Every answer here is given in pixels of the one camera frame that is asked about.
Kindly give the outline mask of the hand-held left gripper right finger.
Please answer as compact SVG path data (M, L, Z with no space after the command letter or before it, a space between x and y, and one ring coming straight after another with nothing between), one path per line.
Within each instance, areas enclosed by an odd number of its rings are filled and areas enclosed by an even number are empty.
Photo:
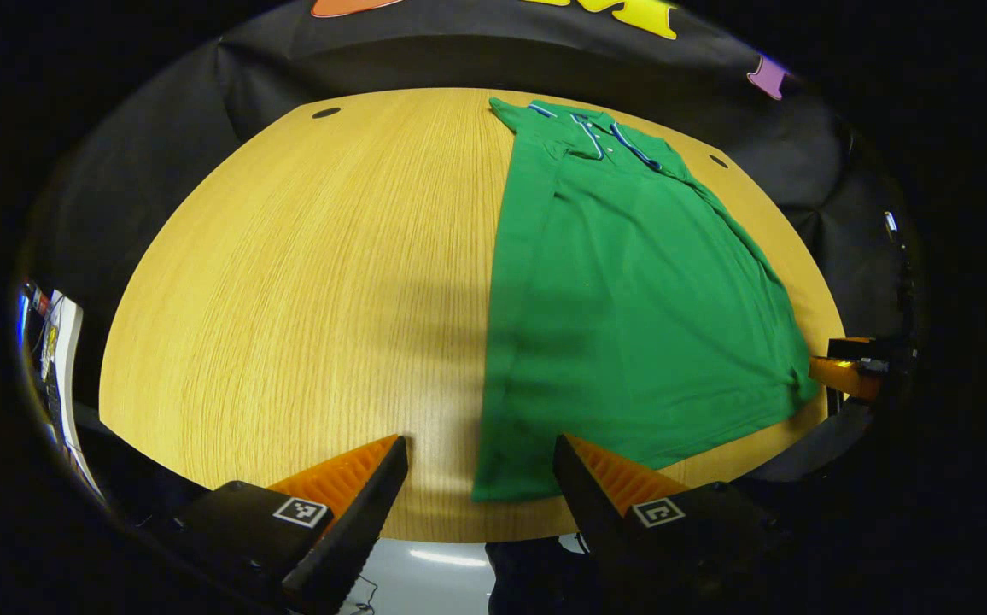
M791 535L729 483L688 487L568 433L552 467L613 612L791 610Z

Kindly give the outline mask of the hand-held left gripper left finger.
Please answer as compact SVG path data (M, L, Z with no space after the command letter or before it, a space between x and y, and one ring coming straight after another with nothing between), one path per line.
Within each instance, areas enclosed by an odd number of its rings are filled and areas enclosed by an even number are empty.
M270 614L334 614L362 573L408 474L381 437L274 485L231 480L173 515L176 553Z

